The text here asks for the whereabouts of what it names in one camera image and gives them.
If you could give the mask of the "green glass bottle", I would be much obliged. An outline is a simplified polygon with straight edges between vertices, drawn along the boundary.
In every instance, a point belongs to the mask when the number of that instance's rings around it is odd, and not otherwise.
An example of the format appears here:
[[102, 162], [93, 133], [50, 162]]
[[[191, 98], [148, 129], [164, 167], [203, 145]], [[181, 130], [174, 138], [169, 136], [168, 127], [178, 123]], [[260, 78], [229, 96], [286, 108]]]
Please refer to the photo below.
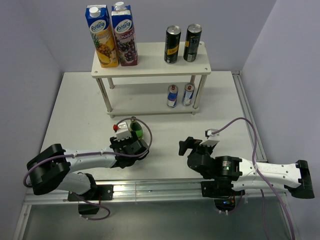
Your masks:
[[135, 133], [136, 136], [139, 139], [142, 139], [144, 136], [144, 132], [143, 132], [143, 128], [142, 126], [139, 124], [138, 121], [136, 121], [136, 117], [132, 116], [131, 120], [130, 120], [130, 125], [129, 125], [129, 129], [132, 133]]

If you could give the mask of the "silver energy can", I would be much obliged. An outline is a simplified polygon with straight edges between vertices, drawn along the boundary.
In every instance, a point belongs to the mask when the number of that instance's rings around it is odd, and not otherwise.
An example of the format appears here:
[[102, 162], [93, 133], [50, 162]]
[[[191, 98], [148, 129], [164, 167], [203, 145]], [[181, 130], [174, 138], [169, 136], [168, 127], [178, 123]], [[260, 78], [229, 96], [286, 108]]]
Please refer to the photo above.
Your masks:
[[168, 87], [168, 94], [167, 94], [167, 106], [170, 108], [174, 108], [177, 105], [178, 100], [178, 86], [172, 84]]
[[189, 106], [192, 103], [193, 94], [195, 91], [195, 86], [193, 83], [187, 83], [184, 87], [183, 97], [182, 97], [182, 104], [184, 106]]

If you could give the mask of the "black can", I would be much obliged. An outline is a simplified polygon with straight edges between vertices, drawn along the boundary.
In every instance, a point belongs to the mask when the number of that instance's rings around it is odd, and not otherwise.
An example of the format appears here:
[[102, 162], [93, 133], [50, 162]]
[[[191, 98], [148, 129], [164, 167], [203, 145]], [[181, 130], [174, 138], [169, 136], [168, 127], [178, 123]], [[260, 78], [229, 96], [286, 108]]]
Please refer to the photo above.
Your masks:
[[181, 28], [177, 25], [168, 26], [165, 35], [164, 61], [174, 64], [178, 60]]
[[187, 27], [183, 58], [187, 62], [195, 61], [200, 39], [202, 34], [202, 27], [199, 24], [193, 23]]

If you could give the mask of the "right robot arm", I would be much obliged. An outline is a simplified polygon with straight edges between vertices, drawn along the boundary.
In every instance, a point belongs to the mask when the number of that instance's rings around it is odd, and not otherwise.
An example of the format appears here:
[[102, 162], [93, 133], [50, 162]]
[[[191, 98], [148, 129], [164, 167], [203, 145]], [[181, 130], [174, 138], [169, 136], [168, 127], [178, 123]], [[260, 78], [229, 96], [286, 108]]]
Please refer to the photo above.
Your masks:
[[264, 190], [273, 187], [277, 192], [288, 191], [298, 199], [315, 197], [308, 162], [298, 160], [292, 164], [253, 163], [235, 156], [212, 157], [216, 140], [188, 137], [179, 142], [178, 154], [188, 149], [187, 166], [203, 177], [202, 196], [225, 198], [239, 196], [248, 190]]

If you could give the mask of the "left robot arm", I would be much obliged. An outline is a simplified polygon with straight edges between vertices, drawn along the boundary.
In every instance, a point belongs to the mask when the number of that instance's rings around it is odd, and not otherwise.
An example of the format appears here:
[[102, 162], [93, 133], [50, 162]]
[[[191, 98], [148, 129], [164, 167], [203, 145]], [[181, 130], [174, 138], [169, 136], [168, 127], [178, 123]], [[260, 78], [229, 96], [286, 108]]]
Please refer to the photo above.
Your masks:
[[99, 189], [93, 175], [84, 170], [130, 167], [148, 155], [150, 146], [135, 132], [123, 140], [111, 137], [109, 147], [94, 152], [65, 150], [56, 143], [27, 163], [23, 185], [37, 196], [63, 190], [91, 200]]

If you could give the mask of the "white two-tier shelf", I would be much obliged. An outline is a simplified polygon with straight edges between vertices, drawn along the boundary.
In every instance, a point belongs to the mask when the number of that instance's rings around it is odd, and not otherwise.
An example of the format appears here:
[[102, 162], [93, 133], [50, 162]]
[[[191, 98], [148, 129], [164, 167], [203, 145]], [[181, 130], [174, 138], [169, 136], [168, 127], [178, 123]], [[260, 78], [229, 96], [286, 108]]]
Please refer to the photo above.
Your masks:
[[[180, 43], [177, 63], [166, 63], [163, 59], [163, 42], [138, 43], [138, 65], [102, 68], [95, 54], [91, 76], [96, 80], [102, 93], [106, 112], [111, 117], [192, 114], [199, 105], [211, 66], [206, 45], [200, 42], [196, 60], [183, 59], [185, 44]], [[185, 85], [194, 84], [191, 105], [184, 106], [182, 98]], [[168, 87], [178, 87], [175, 107], [167, 106]]]

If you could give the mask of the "grape juice carton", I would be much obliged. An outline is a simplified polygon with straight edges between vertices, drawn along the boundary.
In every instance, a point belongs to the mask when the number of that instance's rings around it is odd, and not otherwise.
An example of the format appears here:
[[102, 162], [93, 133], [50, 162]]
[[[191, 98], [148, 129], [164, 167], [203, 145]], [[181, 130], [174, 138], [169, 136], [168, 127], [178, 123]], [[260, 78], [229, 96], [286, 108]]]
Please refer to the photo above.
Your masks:
[[111, 21], [120, 65], [136, 66], [138, 53], [131, 6], [123, 1], [116, 2], [112, 6]]

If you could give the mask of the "pineapple juice carton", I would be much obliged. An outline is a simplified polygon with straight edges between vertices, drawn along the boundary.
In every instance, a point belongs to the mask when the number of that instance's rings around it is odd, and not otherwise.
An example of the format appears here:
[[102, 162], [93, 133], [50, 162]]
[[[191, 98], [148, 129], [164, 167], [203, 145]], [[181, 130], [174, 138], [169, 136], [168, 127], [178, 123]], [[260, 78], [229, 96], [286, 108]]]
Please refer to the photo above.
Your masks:
[[85, 18], [100, 66], [117, 67], [119, 60], [107, 6], [87, 5]]

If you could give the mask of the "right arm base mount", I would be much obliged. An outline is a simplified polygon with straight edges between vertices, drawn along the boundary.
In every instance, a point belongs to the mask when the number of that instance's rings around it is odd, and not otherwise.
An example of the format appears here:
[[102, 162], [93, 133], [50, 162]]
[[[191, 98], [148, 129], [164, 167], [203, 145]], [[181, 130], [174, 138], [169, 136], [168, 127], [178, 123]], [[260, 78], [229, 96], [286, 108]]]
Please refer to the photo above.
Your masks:
[[237, 209], [245, 195], [244, 190], [233, 190], [231, 180], [201, 181], [200, 186], [202, 197], [214, 199], [217, 212], [226, 216]]

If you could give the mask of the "aluminium front rail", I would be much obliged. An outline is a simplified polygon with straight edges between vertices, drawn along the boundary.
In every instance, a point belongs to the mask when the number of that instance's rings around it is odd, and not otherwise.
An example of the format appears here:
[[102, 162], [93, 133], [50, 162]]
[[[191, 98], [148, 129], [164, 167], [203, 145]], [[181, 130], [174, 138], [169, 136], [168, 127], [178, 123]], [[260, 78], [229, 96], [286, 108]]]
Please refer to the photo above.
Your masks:
[[[138, 181], [98, 181], [98, 185], [112, 185], [113, 194], [110, 203], [157, 202], [202, 200], [201, 179], [138, 180]], [[34, 195], [31, 189], [26, 191], [23, 205], [72, 204], [68, 193], [54, 190], [45, 195]]]

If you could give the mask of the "aluminium rail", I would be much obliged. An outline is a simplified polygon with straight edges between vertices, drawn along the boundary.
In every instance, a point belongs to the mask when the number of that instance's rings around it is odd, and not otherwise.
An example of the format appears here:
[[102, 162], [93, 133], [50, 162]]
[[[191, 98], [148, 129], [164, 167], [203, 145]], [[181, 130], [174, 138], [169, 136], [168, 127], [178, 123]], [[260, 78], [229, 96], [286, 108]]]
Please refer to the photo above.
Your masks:
[[[98, 185], [112, 185], [113, 194], [110, 203], [157, 202], [202, 200], [201, 179], [138, 180], [138, 181], [98, 181]], [[68, 193], [54, 190], [45, 195], [34, 195], [31, 189], [26, 191], [23, 205], [72, 204]]]
[[243, 112], [243, 116], [245, 118], [247, 118], [252, 125], [254, 126], [255, 132], [256, 132], [256, 139], [257, 139], [257, 145], [256, 145], [256, 152], [255, 152], [255, 159], [258, 162], [267, 162], [267, 157], [261, 142], [261, 138], [259, 136], [259, 132], [255, 123], [255, 119], [250, 107], [250, 103], [249, 100], [247, 98], [246, 92], [245, 92], [245, 88], [244, 85], [242, 83], [242, 79], [241, 79], [241, 71], [232, 71], [231, 75], [233, 77], [233, 81], [235, 84], [235, 88], [237, 90], [237, 94], [240, 100], [240, 105], [242, 108], [242, 112]]

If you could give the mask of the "aluminium right rail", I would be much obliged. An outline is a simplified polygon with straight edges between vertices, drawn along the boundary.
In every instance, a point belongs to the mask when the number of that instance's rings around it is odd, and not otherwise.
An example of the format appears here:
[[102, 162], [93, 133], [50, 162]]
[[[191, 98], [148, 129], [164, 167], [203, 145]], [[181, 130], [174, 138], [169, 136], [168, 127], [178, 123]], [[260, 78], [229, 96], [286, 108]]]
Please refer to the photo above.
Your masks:
[[257, 139], [257, 145], [256, 145], [256, 152], [255, 152], [255, 159], [258, 162], [267, 162], [267, 157], [261, 142], [261, 138], [259, 136], [259, 132], [255, 123], [255, 119], [250, 107], [250, 103], [249, 100], [247, 98], [246, 92], [245, 92], [245, 88], [244, 85], [242, 83], [242, 79], [241, 79], [241, 71], [232, 71], [231, 75], [233, 77], [233, 81], [235, 84], [235, 88], [237, 90], [237, 94], [240, 100], [240, 105], [242, 108], [242, 112], [243, 112], [243, 116], [245, 118], [247, 118], [252, 125], [254, 126], [255, 132], [256, 132], [256, 139]]

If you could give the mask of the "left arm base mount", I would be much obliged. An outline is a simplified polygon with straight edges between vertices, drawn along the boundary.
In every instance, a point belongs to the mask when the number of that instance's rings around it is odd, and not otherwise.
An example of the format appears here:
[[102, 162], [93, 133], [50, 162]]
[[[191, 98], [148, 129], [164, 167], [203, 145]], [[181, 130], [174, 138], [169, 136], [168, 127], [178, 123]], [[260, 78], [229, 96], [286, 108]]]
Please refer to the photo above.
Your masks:
[[[69, 192], [67, 201], [78, 202], [77, 209], [79, 216], [86, 221], [101, 221], [107, 219], [111, 215], [111, 210], [102, 204], [103, 201], [111, 201], [113, 199], [114, 186], [112, 184], [97, 185], [97, 190], [91, 196], [88, 194], [79, 195]], [[105, 210], [106, 215], [94, 217], [99, 210]]]

